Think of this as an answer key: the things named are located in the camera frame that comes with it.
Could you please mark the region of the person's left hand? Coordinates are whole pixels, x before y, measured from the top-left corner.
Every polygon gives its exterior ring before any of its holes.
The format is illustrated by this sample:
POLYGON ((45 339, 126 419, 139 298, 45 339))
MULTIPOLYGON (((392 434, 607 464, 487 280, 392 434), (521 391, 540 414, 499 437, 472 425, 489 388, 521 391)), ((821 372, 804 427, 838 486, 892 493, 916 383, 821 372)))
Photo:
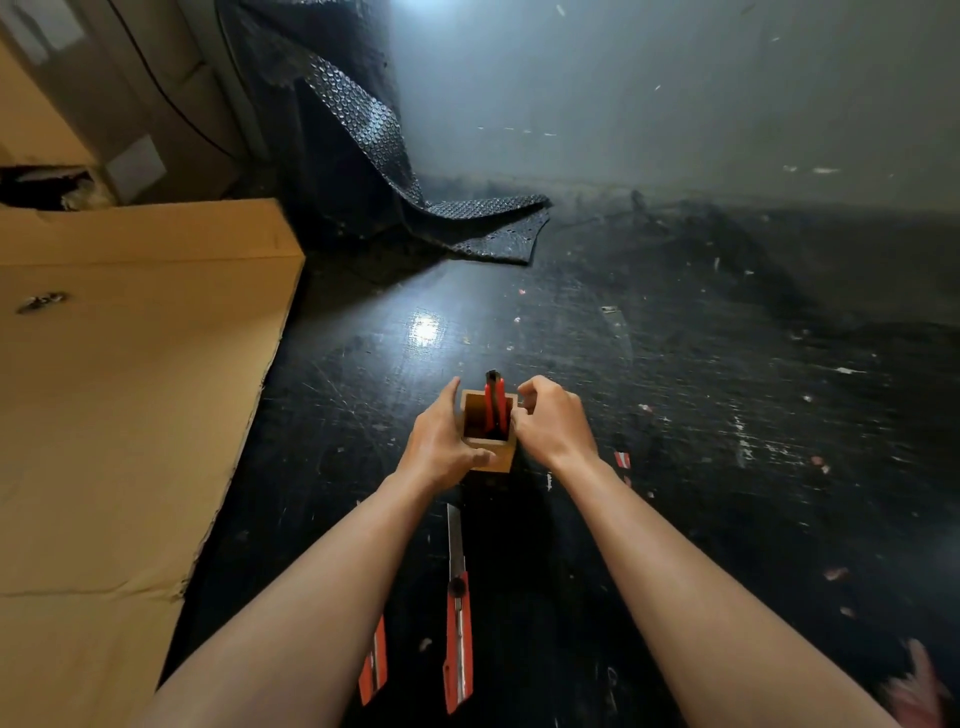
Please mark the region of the person's left hand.
POLYGON ((414 421, 395 474, 418 494, 434 497, 469 472, 461 467, 461 439, 455 411, 460 377, 453 377, 414 421))

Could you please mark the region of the person's right hand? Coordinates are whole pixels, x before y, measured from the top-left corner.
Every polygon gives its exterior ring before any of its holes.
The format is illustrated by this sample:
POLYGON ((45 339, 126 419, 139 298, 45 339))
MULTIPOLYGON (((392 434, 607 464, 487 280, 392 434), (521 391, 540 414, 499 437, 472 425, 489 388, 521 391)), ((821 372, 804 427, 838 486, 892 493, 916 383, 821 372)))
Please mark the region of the person's right hand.
POLYGON ((519 395, 519 406, 532 415, 532 434, 522 447, 536 462, 560 475, 598 463, 594 433, 578 394, 537 374, 520 384, 519 395))

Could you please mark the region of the red utility knife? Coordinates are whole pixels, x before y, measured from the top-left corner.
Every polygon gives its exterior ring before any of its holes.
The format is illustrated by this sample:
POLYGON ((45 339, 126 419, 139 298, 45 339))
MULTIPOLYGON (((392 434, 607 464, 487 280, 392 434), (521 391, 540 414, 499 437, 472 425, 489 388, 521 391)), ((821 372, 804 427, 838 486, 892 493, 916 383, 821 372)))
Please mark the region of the red utility knife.
POLYGON ((484 389, 486 439, 506 442, 509 439, 509 397, 506 385, 498 370, 486 372, 484 389))
POLYGON ((442 665, 446 711, 454 714, 474 693, 472 603, 461 512, 446 504, 449 577, 446 589, 446 647, 442 665))
POLYGON ((368 705, 388 681, 386 624, 380 616, 358 677, 358 691, 363 706, 368 705))

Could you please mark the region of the small brown wooden holder box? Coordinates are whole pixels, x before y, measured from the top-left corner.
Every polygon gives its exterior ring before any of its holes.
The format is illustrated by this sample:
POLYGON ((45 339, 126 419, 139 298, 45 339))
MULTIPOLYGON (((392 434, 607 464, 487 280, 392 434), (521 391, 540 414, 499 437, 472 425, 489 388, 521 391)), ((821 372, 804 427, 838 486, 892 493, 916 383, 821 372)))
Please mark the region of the small brown wooden holder box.
POLYGON ((472 472, 507 475, 510 473, 518 448, 518 439, 512 426, 511 412, 518 403, 517 394, 506 394, 506 434, 489 434, 485 394, 480 390, 463 390, 460 394, 459 425, 461 439, 474 450, 485 450, 491 457, 485 466, 473 466, 472 472))

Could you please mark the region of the person's left forearm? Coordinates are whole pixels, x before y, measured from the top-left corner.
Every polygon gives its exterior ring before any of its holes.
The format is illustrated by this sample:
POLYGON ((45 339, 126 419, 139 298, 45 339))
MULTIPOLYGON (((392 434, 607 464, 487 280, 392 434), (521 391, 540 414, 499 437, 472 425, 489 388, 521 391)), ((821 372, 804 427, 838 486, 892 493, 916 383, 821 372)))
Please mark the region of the person's left forearm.
POLYGON ((433 499, 398 469, 199 647, 134 728, 336 727, 433 499))

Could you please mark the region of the person's right forearm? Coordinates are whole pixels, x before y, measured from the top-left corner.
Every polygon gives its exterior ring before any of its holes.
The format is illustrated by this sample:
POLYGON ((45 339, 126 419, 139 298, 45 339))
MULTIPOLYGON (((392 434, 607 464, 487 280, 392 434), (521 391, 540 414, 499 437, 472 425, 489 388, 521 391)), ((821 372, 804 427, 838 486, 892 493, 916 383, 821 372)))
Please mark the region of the person's right forearm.
POLYGON ((593 453, 550 465, 689 728, 899 728, 593 453))

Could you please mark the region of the black bubble wrap sheet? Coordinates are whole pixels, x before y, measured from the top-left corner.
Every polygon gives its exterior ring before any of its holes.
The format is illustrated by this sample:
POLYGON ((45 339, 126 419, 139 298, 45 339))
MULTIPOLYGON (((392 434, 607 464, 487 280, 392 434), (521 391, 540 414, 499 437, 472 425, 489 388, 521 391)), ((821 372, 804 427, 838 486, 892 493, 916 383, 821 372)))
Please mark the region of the black bubble wrap sheet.
POLYGON ((452 255, 527 265, 543 195, 427 200, 406 149, 391 0, 214 0, 282 202, 342 235, 405 234, 452 255))

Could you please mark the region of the large flat cardboard sheet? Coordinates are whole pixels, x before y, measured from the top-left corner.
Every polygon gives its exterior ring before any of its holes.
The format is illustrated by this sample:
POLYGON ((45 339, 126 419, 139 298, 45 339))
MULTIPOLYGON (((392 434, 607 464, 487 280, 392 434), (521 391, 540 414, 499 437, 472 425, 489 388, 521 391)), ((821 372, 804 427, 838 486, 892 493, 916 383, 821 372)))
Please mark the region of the large flat cardboard sheet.
POLYGON ((272 199, 0 210, 0 728, 150 700, 304 261, 272 199))

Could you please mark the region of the brown cardboard box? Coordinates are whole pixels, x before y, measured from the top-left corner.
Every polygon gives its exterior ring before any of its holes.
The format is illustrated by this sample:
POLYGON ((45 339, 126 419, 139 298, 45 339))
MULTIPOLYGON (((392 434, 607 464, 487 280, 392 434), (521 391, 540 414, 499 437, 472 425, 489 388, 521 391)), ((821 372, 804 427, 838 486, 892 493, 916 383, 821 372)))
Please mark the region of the brown cardboard box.
POLYGON ((177 0, 0 0, 0 204, 214 201, 246 155, 177 0))

